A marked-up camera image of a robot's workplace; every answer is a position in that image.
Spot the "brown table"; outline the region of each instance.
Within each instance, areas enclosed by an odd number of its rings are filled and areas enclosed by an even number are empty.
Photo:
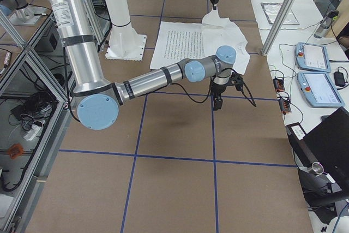
[[[128,0],[147,34],[142,62],[106,60],[121,82],[149,71],[160,21],[200,22],[208,0]],[[245,34],[252,107],[230,88],[223,109],[191,102],[178,86],[120,108],[117,123],[91,131],[71,122],[27,228],[37,232],[311,233],[250,0],[220,0]],[[202,99],[208,81],[182,81]]]

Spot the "label sticker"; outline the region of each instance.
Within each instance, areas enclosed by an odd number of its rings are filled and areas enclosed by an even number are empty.
[[[300,128],[300,126],[293,126],[292,129],[299,140],[303,139],[305,134],[304,134],[303,130]]]
[[[53,4],[52,10],[55,15],[58,28],[70,27],[74,25],[68,2],[64,1]]]

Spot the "power adapter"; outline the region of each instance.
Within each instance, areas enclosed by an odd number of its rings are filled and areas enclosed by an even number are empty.
[[[333,76],[334,76],[334,83],[336,84],[336,86],[344,87],[346,85],[344,74],[342,72],[336,71],[335,73],[333,73]]]

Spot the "white pillar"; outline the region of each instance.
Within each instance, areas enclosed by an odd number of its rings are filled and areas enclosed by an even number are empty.
[[[147,36],[138,35],[130,23],[127,0],[105,0],[113,28],[106,58],[142,60]]]

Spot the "orange object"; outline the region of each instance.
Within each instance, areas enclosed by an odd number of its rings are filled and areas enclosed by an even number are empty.
[[[24,150],[21,144],[13,144],[8,150],[7,155],[10,156],[11,159],[15,159],[16,157],[23,154]]]

